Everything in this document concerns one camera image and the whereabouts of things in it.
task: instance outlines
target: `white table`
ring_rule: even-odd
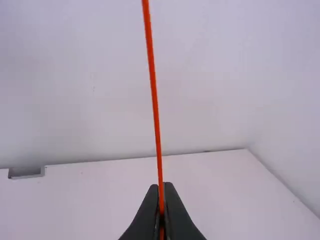
[[[44,177],[0,169],[2,240],[116,240],[135,216],[156,159],[47,166]],[[318,240],[320,220],[249,151],[163,158],[191,219],[209,240]]]

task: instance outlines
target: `orange fiberglass rod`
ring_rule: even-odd
[[[156,163],[158,168],[158,184],[159,184],[159,212],[160,212],[160,215],[163,216],[165,213],[164,181],[162,177],[162,153],[161,153],[159,109],[158,109],[158,96],[157,96],[157,84],[156,84],[156,69],[155,69],[155,58],[154,58],[148,0],[142,0],[142,9],[143,9],[144,31],[145,31],[146,49],[147,49],[147,55],[148,55],[150,87],[151,87],[152,108],[153,108]]]

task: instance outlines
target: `white surface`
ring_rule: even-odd
[[[152,0],[163,151],[250,149],[320,216],[318,0]],[[140,0],[0,1],[0,168],[155,154]]]
[[[208,240],[318,240],[320,220],[247,150],[164,157],[192,220]],[[117,239],[149,186],[155,158],[48,166],[42,178],[0,170],[4,240]]]

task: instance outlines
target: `white wall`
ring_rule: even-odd
[[[319,2],[151,10],[164,152],[250,146],[320,215]],[[0,167],[154,155],[140,0],[4,0],[0,39]]]

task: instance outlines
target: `white tabletop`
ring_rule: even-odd
[[[247,150],[163,158],[163,175],[209,240],[318,240],[320,220]],[[154,157],[0,169],[2,240],[116,240],[157,183]]]

